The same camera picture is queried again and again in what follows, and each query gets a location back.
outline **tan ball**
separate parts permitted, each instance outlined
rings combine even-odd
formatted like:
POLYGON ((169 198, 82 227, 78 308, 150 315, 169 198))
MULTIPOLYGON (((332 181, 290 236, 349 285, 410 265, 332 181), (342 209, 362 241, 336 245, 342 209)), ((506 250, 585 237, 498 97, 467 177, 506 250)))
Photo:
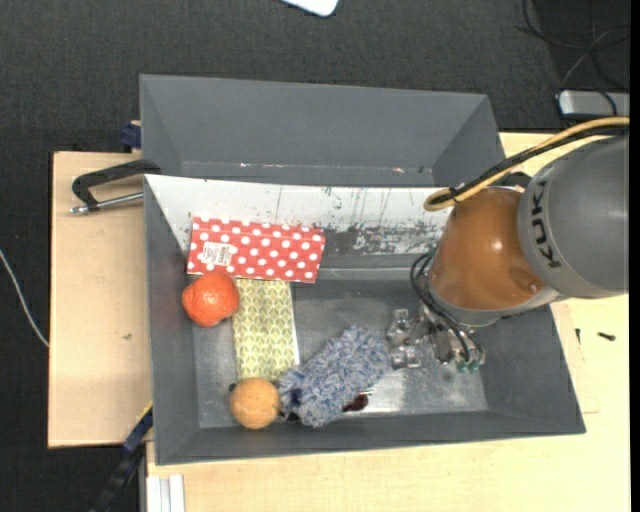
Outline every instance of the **tan ball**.
POLYGON ((251 377, 239 382, 229 398, 231 414, 246 428, 257 430, 271 424, 280 412, 280 395, 266 379, 251 377))

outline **black floor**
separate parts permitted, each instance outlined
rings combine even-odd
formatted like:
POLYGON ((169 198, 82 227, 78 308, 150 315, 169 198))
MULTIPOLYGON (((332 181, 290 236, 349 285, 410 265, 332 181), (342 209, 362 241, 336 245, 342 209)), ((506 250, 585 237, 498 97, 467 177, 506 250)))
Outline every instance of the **black floor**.
MULTIPOLYGON (((629 40, 613 43, 630 4, 533 1, 556 44, 519 0, 341 0, 329 19, 277 0, 0 0, 0 248, 47 332, 48 154, 121 151, 139 73, 484 93, 500 129, 555 131, 561 87, 629 88, 629 40)), ((4 268, 0 365, 0 510, 87 510, 118 450, 47 450, 48 354, 4 268)))

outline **orange ball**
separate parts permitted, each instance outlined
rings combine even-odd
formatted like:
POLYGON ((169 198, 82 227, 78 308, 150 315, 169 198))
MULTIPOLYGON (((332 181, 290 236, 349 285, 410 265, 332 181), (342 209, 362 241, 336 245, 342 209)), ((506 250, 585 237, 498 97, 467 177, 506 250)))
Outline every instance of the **orange ball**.
POLYGON ((240 294, 227 274, 211 272, 182 291, 182 306, 200 327, 212 327, 238 311, 240 294))
POLYGON ((267 379, 250 377, 233 388, 229 405, 238 423, 257 430, 270 425, 278 417, 280 395, 267 379))

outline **kuka logo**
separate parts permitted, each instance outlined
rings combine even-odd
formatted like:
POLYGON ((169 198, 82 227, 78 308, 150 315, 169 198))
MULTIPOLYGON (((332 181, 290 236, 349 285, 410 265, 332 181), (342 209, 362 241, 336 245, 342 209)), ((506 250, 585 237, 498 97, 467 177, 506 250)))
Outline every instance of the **kuka logo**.
POLYGON ((531 226, 533 226, 533 236, 535 236, 536 244, 538 246, 538 250, 540 254, 547 260, 547 265, 550 268, 558 268, 562 266, 558 260, 555 259, 553 247, 551 246, 551 242, 547 239, 547 226, 544 223, 543 213, 543 203, 542 198, 544 197, 545 186, 547 185, 546 180, 540 180, 536 183, 538 187, 540 187, 540 194, 536 195, 534 192, 531 194, 531 201, 533 204, 533 208, 531 209, 531 226))

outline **black clamp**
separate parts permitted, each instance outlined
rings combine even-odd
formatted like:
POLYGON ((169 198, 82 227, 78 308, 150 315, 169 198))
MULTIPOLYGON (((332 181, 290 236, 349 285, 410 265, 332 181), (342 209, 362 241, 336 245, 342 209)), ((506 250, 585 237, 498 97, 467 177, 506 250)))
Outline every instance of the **black clamp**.
POLYGON ((142 192, 129 194, 106 201, 98 201, 89 190, 97 185, 103 185, 111 181, 121 180, 137 174, 161 174, 160 168, 149 160, 136 160, 127 164, 116 165, 100 171, 90 172, 78 176, 71 190, 84 203, 82 206, 71 208, 71 213, 88 213, 100 210, 101 208, 116 206, 128 201, 142 199, 142 192))

